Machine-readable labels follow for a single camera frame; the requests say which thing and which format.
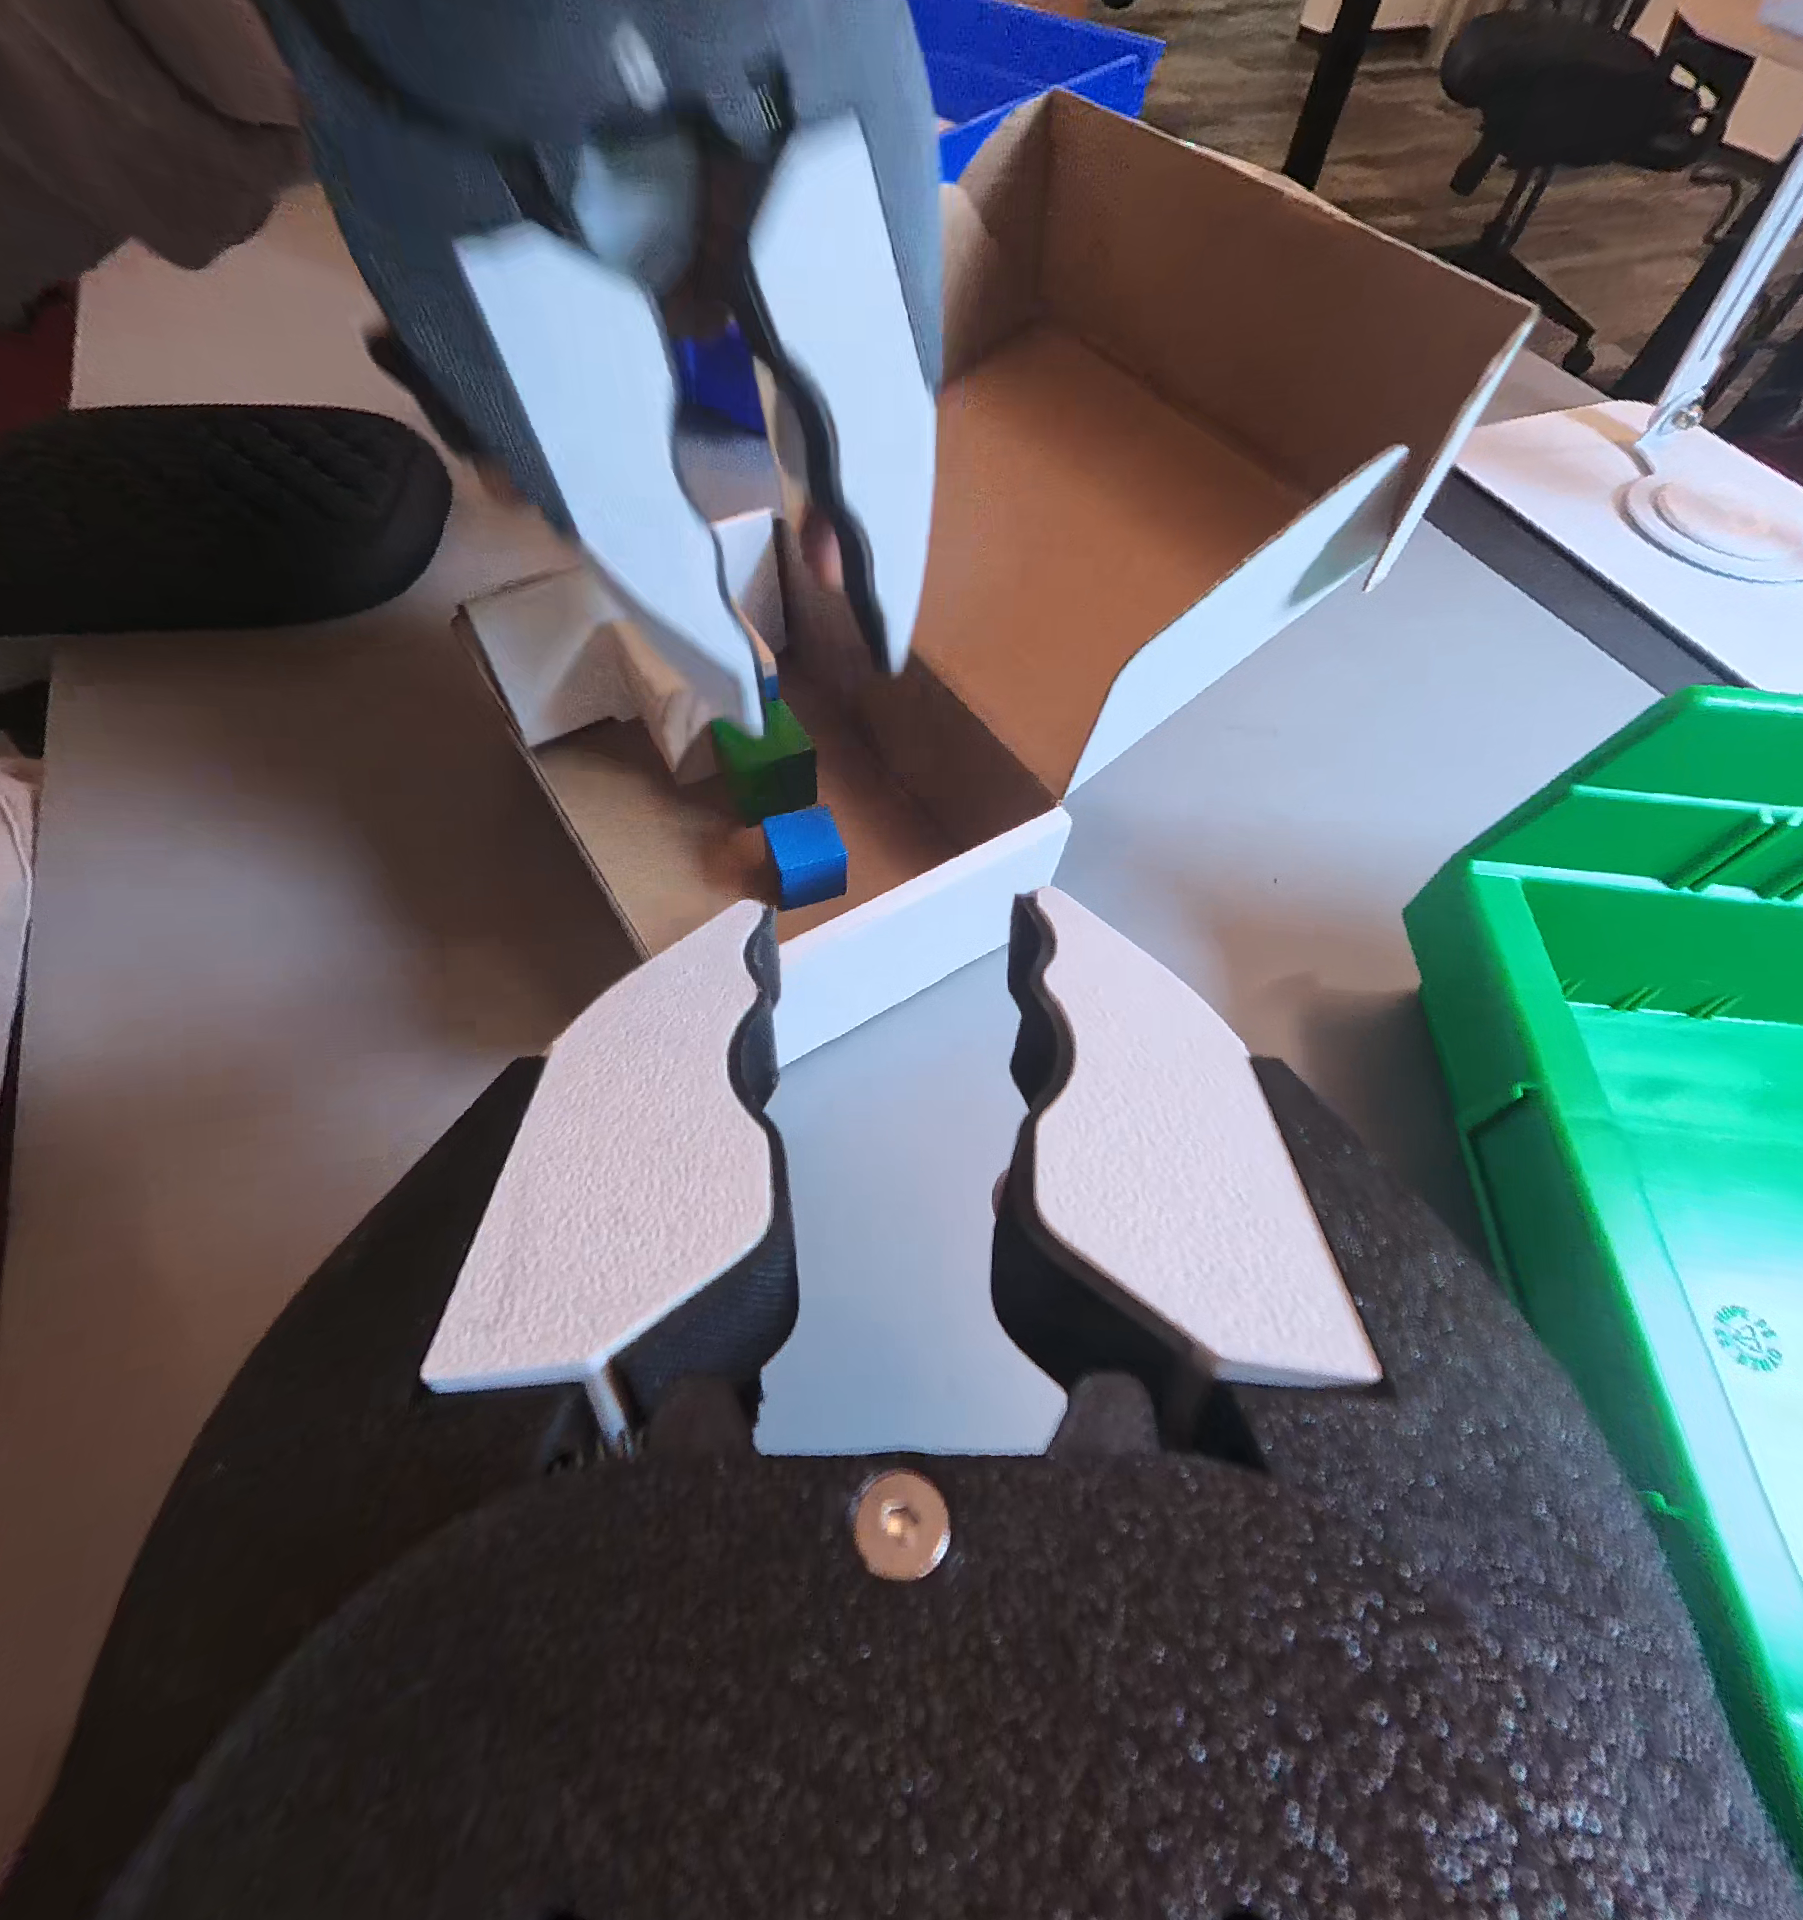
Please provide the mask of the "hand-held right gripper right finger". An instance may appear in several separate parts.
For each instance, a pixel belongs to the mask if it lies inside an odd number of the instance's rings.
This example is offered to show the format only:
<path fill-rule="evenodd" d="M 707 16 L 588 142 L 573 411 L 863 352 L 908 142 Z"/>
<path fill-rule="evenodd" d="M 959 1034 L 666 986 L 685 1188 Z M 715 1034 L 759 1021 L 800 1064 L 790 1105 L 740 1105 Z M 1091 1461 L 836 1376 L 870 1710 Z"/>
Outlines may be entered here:
<path fill-rule="evenodd" d="M 1372 1391 L 1380 1359 L 1226 1015 L 1057 886 L 1012 898 L 1009 995 L 1009 1339 L 1061 1387 Z"/>

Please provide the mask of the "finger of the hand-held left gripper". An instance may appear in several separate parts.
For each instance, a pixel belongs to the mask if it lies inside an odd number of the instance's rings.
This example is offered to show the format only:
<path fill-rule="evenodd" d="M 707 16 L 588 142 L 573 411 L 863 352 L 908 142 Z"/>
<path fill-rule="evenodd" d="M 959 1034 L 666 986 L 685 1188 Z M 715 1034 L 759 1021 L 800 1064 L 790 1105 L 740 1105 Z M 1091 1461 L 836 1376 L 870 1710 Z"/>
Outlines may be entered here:
<path fill-rule="evenodd" d="M 841 593 L 887 679 L 911 661 L 934 543 L 939 405 L 855 114 L 800 121 L 741 239 L 741 301 L 836 524 Z"/>
<path fill-rule="evenodd" d="M 657 301 L 546 226 L 458 239 L 458 264 L 578 547 L 707 718 L 754 737 L 766 679 L 679 475 L 681 389 Z"/>

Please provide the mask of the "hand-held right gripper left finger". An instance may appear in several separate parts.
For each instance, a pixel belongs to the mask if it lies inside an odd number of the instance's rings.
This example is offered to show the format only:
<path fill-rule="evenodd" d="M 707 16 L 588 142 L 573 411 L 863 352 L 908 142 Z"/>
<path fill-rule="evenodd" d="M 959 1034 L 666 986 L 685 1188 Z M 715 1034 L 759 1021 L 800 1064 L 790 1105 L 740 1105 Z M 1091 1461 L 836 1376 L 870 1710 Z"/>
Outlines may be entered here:
<path fill-rule="evenodd" d="M 611 1451 L 685 1376 L 759 1402 L 800 1305 L 778 995 L 778 916 L 733 905 L 546 1045 L 426 1391 L 578 1387 Z"/>

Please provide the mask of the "white cardboard box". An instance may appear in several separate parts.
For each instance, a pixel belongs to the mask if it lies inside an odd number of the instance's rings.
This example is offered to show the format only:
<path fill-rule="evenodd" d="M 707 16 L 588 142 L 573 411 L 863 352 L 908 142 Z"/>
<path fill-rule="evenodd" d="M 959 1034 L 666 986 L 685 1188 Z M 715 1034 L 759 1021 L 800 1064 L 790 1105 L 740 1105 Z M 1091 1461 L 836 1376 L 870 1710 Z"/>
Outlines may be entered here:
<path fill-rule="evenodd" d="M 1073 92 L 943 186 L 939 496 L 902 679 L 772 513 L 715 521 L 841 896 L 783 906 L 790 1064 L 1009 943 L 1065 797 L 1400 562 L 1535 310 Z"/>

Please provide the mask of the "blue cube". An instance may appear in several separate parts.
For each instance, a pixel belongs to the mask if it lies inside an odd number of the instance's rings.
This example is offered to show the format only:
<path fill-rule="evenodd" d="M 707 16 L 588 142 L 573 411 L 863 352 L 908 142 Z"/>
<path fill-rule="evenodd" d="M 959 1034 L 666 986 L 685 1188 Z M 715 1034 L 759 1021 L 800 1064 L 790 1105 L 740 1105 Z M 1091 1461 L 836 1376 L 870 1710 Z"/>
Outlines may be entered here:
<path fill-rule="evenodd" d="M 759 820 L 772 905 L 783 910 L 849 896 L 849 841 L 832 805 L 770 813 Z"/>

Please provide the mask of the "green cube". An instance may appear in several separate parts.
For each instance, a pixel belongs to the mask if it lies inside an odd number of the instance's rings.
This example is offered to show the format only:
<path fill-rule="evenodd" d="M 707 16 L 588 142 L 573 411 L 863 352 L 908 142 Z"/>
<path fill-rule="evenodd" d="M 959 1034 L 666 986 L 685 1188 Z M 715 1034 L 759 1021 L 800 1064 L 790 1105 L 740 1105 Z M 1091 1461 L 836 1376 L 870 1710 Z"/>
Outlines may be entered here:
<path fill-rule="evenodd" d="M 766 703 L 759 734 L 715 718 L 711 750 L 741 827 L 819 805 L 819 742 L 788 701 Z"/>

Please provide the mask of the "blue plastic bin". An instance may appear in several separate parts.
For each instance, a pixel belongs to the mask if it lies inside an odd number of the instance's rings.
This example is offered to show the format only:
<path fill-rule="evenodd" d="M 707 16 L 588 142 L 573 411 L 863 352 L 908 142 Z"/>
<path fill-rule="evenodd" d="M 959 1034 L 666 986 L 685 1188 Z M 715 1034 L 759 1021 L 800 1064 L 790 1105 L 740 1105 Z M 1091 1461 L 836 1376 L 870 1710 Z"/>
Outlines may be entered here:
<path fill-rule="evenodd" d="M 1002 0 L 916 0 L 911 32 L 927 62 L 943 181 L 959 181 L 981 142 L 1044 92 L 1073 92 L 1109 114 L 1139 115 L 1164 39 Z M 681 395 L 741 436 L 766 436 L 752 352 L 731 327 L 707 344 L 674 344 Z"/>

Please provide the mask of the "green plastic bin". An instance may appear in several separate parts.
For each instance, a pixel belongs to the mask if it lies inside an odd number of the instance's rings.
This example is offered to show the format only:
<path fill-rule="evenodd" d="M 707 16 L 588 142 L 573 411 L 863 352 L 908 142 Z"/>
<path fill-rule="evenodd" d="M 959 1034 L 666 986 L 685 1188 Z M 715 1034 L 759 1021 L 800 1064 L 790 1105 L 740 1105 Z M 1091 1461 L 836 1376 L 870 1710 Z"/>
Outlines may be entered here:
<path fill-rule="evenodd" d="M 1803 1874 L 1803 693 L 1665 693 L 1405 931 L 1493 1270 Z"/>

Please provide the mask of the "black desk leg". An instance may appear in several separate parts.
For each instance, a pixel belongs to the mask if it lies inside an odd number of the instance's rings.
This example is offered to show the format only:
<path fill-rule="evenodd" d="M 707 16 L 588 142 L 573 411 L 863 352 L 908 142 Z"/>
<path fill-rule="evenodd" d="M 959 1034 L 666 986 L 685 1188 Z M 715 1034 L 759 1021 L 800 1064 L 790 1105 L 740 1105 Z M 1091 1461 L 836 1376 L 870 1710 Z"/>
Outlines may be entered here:
<path fill-rule="evenodd" d="M 1304 92 L 1304 103 L 1301 103 L 1301 115 L 1289 128 L 1289 147 L 1281 159 L 1281 173 L 1304 191 L 1319 186 L 1319 167 L 1324 167 L 1334 128 L 1343 121 L 1345 97 L 1354 85 L 1359 62 L 1369 52 L 1369 36 L 1372 36 L 1377 13 L 1380 13 L 1377 0 L 1343 0 L 1330 21 L 1330 36 L 1318 47 L 1312 80 Z"/>

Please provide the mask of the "black office chair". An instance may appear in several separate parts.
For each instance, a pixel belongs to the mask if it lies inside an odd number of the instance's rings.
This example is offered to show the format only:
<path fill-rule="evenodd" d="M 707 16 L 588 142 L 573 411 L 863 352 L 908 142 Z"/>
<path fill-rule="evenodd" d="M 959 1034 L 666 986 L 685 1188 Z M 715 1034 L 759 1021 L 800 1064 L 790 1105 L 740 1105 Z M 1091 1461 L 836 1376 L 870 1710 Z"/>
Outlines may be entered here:
<path fill-rule="evenodd" d="M 1440 63 L 1444 97 L 1476 114 L 1476 142 L 1456 165 L 1453 197 L 1468 200 L 1493 167 L 1507 167 L 1510 186 L 1483 236 L 1432 255 L 1568 331 L 1573 377 L 1596 365 L 1596 320 L 1515 255 L 1540 200 L 1573 167 L 1692 173 L 1725 142 L 1757 63 L 1686 13 L 1673 13 L 1652 47 L 1632 36 L 1637 13 L 1642 2 L 1510 2 L 1459 27 Z"/>

